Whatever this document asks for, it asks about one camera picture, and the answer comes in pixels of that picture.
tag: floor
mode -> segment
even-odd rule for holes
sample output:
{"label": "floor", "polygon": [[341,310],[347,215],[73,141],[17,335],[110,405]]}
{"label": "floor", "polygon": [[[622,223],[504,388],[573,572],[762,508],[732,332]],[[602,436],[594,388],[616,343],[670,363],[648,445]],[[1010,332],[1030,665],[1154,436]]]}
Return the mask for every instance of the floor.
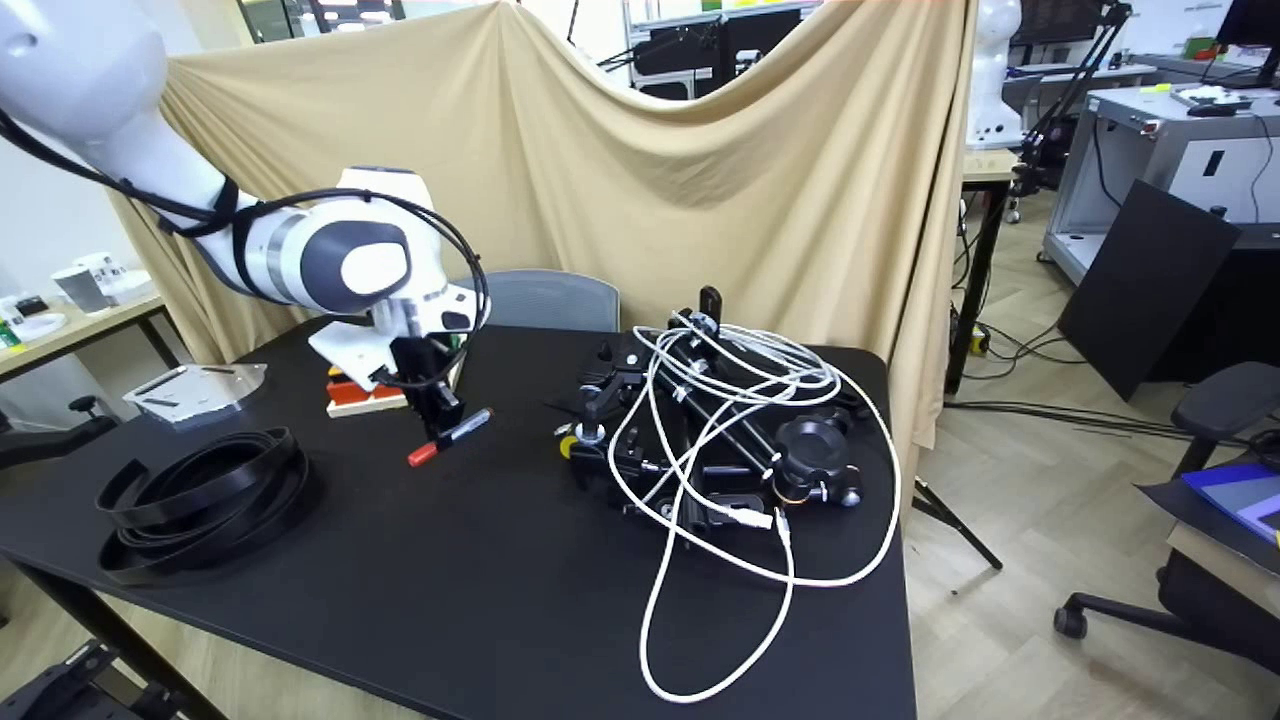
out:
{"label": "floor", "polygon": [[[1001,237],[984,320],[1010,335],[1049,329],[1068,296],[1034,264],[1053,195],[1025,203],[1025,223]],[[1005,377],[1001,359],[970,359],[970,377]],[[961,400],[1040,400],[1165,419],[1177,388],[1143,388],[1120,405],[1087,363],[1025,359],[1005,381],[962,381]],[[1153,566],[1165,560],[1167,520],[1130,484],[1165,480],[1181,445],[1072,422],[945,410],[940,448],[923,480],[1005,557],[1005,572],[945,525],[907,515],[907,598],[917,699],[923,720],[987,716],[1161,716],[1263,720],[1280,709],[1275,676],[1181,641],[1109,618],[1087,641],[1061,641],[1053,609],[1072,590],[1154,603]],[[0,696],[82,644],[82,631],[37,587],[0,566]],[[236,720],[291,716],[411,716],[362,690],[210,641],[139,609],[121,609]]]}

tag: fabric drape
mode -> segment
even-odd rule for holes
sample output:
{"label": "fabric drape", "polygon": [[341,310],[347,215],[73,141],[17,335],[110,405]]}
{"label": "fabric drape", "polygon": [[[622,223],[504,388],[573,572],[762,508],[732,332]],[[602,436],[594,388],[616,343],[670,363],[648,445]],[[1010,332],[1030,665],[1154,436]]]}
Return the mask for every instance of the fabric drape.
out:
{"label": "fabric drape", "polygon": [[[416,167],[484,268],[566,268],[664,320],[715,285],[734,324],[872,346],[899,448],[931,439],[961,186],[967,5],[824,5],[695,103],[602,87],[512,5],[172,65],[165,115],[254,195]],[[197,354],[295,310],[222,292],[131,220]]]}

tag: black table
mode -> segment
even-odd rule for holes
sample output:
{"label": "black table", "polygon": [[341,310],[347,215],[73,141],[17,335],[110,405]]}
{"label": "black table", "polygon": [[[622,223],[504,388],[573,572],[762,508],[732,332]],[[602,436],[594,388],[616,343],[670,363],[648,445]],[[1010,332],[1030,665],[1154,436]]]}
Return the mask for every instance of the black table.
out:
{"label": "black table", "polygon": [[[131,453],[178,455],[192,436],[156,419],[59,461],[44,480],[0,486],[0,550],[74,613],[139,676],[215,709],[86,587],[240,641],[432,716],[664,716],[637,667],[637,629],[658,531],[612,515],[566,484],[553,445],[593,351],[609,335],[487,329],[462,363],[462,397],[494,419],[405,468],[418,436],[407,410],[327,419],[324,363],[291,332],[249,359],[271,363],[249,410],[287,422],[324,480],[302,527],[236,566],[165,587],[110,587],[97,572],[108,520],[97,493]],[[883,405],[883,363],[832,351]],[[865,439],[865,508],[794,515],[794,560],[824,575],[872,557],[893,495],[878,439]],[[775,613],[778,587],[699,550],[670,566],[655,614],[655,673],[704,687]],[[794,590],[773,653],[699,716],[917,716],[903,560],[849,590]]]}

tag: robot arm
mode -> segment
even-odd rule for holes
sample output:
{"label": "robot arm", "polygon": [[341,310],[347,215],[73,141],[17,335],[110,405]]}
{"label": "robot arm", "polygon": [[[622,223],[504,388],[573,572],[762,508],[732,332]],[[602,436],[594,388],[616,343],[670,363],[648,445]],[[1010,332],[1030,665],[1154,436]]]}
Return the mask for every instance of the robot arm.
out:
{"label": "robot arm", "polygon": [[[462,422],[447,392],[450,332],[484,324],[484,270],[407,172],[353,167],[341,186],[259,203],[184,144],[156,110],[165,45],[131,5],[0,0],[0,133],[22,153],[91,174],[161,213],[236,292],[306,310],[371,310],[426,439]],[[440,237],[477,275],[450,289]]]}

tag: red object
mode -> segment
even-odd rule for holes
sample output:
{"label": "red object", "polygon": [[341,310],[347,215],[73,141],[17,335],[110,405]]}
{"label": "red object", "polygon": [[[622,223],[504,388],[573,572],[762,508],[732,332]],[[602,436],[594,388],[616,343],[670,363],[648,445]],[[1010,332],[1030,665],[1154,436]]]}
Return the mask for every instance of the red object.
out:
{"label": "red object", "polygon": [[423,468],[440,455],[440,445],[418,445],[405,455],[407,468]]}

